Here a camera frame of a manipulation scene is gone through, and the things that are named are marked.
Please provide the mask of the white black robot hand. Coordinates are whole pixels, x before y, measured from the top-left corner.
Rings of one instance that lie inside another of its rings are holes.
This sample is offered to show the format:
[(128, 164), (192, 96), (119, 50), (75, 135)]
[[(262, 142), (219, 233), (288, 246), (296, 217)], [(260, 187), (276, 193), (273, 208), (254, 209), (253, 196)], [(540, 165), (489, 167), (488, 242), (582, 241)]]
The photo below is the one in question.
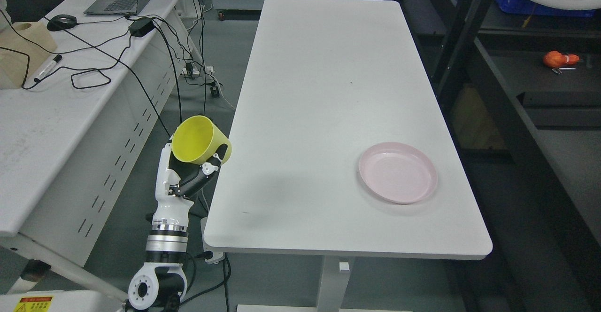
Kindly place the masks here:
[(161, 151), (155, 188), (157, 209), (152, 218), (152, 229), (184, 231), (189, 226), (189, 210), (193, 196), (213, 179), (225, 163), (227, 144), (221, 144), (200, 165), (192, 164), (195, 171), (184, 179), (172, 167), (176, 158), (171, 141)]

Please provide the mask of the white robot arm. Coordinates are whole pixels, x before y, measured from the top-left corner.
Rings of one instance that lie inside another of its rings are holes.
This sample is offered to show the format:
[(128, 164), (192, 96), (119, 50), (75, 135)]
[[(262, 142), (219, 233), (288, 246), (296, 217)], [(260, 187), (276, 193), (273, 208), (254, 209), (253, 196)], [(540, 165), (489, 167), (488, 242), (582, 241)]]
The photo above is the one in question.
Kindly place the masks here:
[(188, 230), (186, 226), (153, 224), (147, 237), (146, 258), (127, 289), (126, 309), (147, 312), (159, 308), (177, 312), (187, 292), (183, 271)]

